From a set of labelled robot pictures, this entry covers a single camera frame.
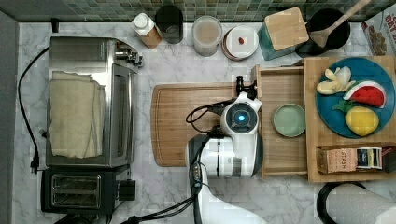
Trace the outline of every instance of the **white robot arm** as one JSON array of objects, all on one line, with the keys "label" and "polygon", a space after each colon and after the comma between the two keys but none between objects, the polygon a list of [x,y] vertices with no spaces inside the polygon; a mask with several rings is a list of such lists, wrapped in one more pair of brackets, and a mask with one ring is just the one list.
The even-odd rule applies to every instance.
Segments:
[{"label": "white robot arm", "polygon": [[209,177],[252,177],[262,166],[262,139],[257,133],[261,102],[245,92],[225,107],[221,129],[226,135],[196,135],[186,147],[196,224],[266,224],[259,216],[216,198]]}]

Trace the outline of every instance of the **toaster oven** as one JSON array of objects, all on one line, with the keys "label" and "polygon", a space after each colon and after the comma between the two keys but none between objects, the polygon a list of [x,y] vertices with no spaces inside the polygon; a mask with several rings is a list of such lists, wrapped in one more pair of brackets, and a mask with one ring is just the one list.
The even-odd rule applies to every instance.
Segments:
[{"label": "toaster oven", "polygon": [[41,210],[47,213],[110,215],[133,201],[135,182],[129,165],[84,169],[52,167],[41,178]]},{"label": "toaster oven", "polygon": [[104,89],[101,117],[101,153],[88,158],[54,153],[48,103],[47,166],[117,167],[129,164],[134,152],[134,77],[142,57],[135,49],[114,39],[101,37],[52,37],[49,48],[49,81],[55,73],[89,75]]}]

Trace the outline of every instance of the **marble countertop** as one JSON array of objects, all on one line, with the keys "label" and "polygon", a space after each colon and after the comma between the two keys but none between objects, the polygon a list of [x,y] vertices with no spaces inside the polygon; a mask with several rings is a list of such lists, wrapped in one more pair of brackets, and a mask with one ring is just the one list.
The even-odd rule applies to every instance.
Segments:
[{"label": "marble countertop", "polygon": [[[223,23],[227,31],[237,23]],[[247,23],[258,30],[260,23]],[[368,43],[357,23],[351,24],[351,37],[341,48],[323,56],[367,56]],[[180,82],[232,82],[236,76],[250,80],[250,69],[260,64],[274,67],[297,62],[292,53],[272,61],[265,61],[260,48],[242,62],[228,60],[221,49],[208,58],[195,53],[192,46],[191,23],[186,23],[185,38],[177,45],[163,41],[150,50],[136,38],[130,23],[61,23],[60,32],[53,34],[49,23],[20,23],[19,73],[50,44],[51,36],[116,37],[142,52],[145,65],[136,76],[136,142],[133,176],[137,182],[136,200],[125,202],[113,215],[111,223],[121,223],[129,216],[143,216],[157,212],[188,195],[187,169],[160,167],[155,163],[150,139],[151,94],[158,84]],[[41,167],[45,164],[45,139],[39,131],[46,130],[48,99],[49,55],[46,53],[31,68],[22,84],[22,99],[34,131],[40,153]],[[45,214],[40,210],[41,175],[30,173],[34,152],[29,133],[24,126],[18,102],[15,126],[13,223],[54,223],[63,215]],[[265,179],[213,179],[212,192],[225,202],[241,206],[263,217],[270,224],[321,223],[316,212],[316,197],[323,184],[308,183],[293,175],[270,176]],[[367,189],[396,200],[396,180],[363,183]],[[164,220],[145,223],[193,223],[191,207],[185,212]]]}]

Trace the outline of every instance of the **white bottle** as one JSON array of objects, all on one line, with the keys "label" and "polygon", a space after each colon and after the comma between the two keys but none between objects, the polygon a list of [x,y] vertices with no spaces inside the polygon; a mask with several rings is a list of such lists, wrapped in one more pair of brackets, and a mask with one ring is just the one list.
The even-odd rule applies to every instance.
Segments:
[{"label": "white bottle", "polygon": [[155,27],[154,21],[145,13],[140,13],[134,18],[132,27],[149,49],[157,47],[162,40]]}]

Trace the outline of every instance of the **blue plate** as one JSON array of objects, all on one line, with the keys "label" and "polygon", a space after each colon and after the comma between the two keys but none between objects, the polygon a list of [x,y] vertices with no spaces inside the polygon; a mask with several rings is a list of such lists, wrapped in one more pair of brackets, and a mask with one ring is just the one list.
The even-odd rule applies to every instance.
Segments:
[{"label": "blue plate", "polygon": [[[385,92],[387,93],[386,102],[384,108],[377,108],[375,106],[364,105],[359,103],[354,103],[353,105],[361,105],[373,110],[379,117],[379,125],[375,129],[374,133],[381,131],[382,128],[388,123],[393,114],[393,109],[395,106],[395,90],[393,83],[390,80],[388,73],[377,63],[369,61],[363,58],[348,58],[330,66],[330,69],[334,72],[337,67],[347,66],[350,68],[352,73],[350,80],[372,80],[381,84]],[[325,81],[327,78],[321,77],[320,81]],[[343,99],[344,92],[338,92],[334,95],[323,95],[317,92],[316,103],[317,110],[320,118],[333,132],[340,134],[341,136],[347,138],[361,138],[354,134],[347,127],[345,122],[345,114],[340,110],[332,110],[332,106],[338,104],[338,102]]]}]

